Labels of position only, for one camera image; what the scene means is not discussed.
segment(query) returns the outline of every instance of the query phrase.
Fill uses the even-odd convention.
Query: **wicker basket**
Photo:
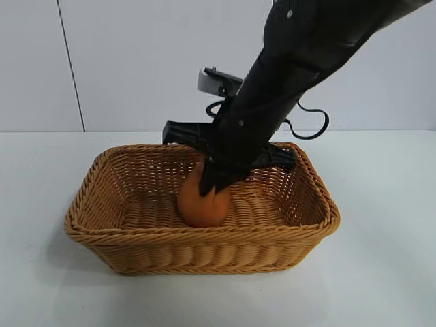
[[[253,171],[232,186],[219,228],[187,227],[176,196],[198,154],[181,145],[108,149],[94,161],[65,220],[73,240],[126,275],[267,273],[297,265],[339,226],[305,153],[291,172]]]

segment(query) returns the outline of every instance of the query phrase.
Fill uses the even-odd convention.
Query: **orange ball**
[[[227,217],[230,209],[230,188],[215,194],[215,188],[204,197],[199,193],[204,163],[197,163],[187,176],[177,198],[177,206],[185,223],[192,227],[218,227]]]

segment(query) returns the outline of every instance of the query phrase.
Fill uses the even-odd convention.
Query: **white wall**
[[[56,1],[0,1],[0,131],[80,131]]]
[[[262,46],[272,1],[61,0],[87,130],[159,131],[167,119],[205,121],[214,100],[198,70],[244,76]],[[436,5],[375,35],[303,103],[330,129],[436,129]],[[291,114],[297,129],[321,117]]]
[[[262,47],[272,0],[61,0],[89,131],[207,121],[196,90],[215,65],[243,77]],[[436,5],[375,35],[303,104],[330,129],[436,129]],[[0,1],[0,131],[80,131],[56,1]],[[321,117],[290,115],[296,129]]]

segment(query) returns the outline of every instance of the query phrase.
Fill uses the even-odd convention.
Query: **white table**
[[[436,326],[435,132],[297,142],[342,224],[296,268],[121,277],[66,237],[64,216],[96,155],[160,135],[0,134],[0,326]]]

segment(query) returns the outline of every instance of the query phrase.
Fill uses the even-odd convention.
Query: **black robotic arm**
[[[298,100],[343,67],[376,31],[430,1],[275,1],[264,47],[244,80],[215,69],[200,75],[207,81],[205,91],[224,98],[216,115],[208,108],[213,122],[168,121],[163,143],[186,144],[207,154],[202,196],[247,178],[254,168],[291,168],[294,154],[269,140]]]

